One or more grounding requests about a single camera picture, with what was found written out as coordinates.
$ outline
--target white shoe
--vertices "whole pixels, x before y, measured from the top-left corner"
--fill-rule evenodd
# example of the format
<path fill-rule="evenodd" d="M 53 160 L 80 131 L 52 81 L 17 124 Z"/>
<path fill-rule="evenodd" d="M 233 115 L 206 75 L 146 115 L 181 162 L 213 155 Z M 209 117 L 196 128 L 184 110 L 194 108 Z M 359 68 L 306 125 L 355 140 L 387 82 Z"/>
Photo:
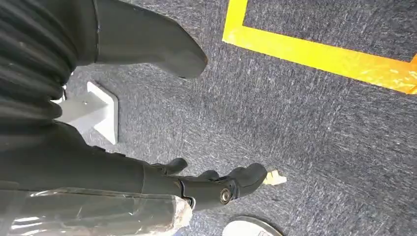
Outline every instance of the white shoe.
<path fill-rule="evenodd" d="M 227 224 L 223 236 L 282 236 L 282 234 L 262 220 L 239 216 Z"/>

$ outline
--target robotic hand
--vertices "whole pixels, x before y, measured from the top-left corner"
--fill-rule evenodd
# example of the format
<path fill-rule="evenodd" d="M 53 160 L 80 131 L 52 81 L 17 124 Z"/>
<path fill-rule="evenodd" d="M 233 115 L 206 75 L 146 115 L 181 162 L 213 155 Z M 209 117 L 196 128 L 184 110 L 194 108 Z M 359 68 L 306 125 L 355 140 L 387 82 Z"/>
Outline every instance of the robotic hand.
<path fill-rule="evenodd" d="M 206 55 L 176 22 L 118 0 L 2 0 L 0 26 L 0 181 L 27 191 L 169 194 L 200 210 L 251 194 L 266 177 L 260 164 L 176 176 L 183 159 L 150 165 L 106 153 L 54 120 L 61 109 L 50 100 L 77 65 L 148 62 L 198 77 Z"/>

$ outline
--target gray carpet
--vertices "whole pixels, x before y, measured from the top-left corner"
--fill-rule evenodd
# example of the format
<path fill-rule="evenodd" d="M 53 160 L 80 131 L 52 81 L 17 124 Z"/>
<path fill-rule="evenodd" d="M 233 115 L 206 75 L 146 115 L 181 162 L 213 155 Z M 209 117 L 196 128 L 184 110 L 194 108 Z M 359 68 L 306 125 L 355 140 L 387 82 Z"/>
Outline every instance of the gray carpet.
<path fill-rule="evenodd" d="M 97 81 L 119 98 L 120 143 L 100 145 L 148 162 L 183 157 L 185 175 L 260 162 L 288 182 L 225 208 L 195 213 L 182 235 L 221 235 L 237 215 L 287 236 L 417 232 L 417 96 L 225 44 L 228 1 L 135 0 L 177 20 L 209 65 L 187 81 L 148 65 L 79 67 L 68 96 Z M 410 61 L 414 0 L 250 0 L 245 25 Z"/>

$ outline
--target metal screw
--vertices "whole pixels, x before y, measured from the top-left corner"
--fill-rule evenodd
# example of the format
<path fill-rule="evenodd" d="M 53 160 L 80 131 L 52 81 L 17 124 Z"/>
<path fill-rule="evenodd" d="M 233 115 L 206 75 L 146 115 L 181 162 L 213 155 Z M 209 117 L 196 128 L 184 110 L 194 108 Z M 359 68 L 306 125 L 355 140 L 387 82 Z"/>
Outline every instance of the metal screw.
<path fill-rule="evenodd" d="M 230 201 L 231 198 L 231 193 L 230 190 L 227 188 L 224 188 L 221 192 L 220 192 L 220 202 L 222 204 L 227 204 Z"/>

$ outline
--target white plastic mount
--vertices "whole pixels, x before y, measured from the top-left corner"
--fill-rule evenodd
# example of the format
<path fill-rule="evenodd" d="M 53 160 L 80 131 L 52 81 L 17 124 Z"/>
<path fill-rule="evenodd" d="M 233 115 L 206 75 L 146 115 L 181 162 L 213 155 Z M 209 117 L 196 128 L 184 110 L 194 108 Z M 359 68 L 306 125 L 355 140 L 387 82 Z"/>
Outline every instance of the white plastic mount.
<path fill-rule="evenodd" d="M 118 142 L 119 101 L 103 87 L 87 82 L 87 94 L 65 100 L 59 105 L 62 116 L 57 120 L 74 126 L 80 133 L 97 130 L 113 145 Z"/>

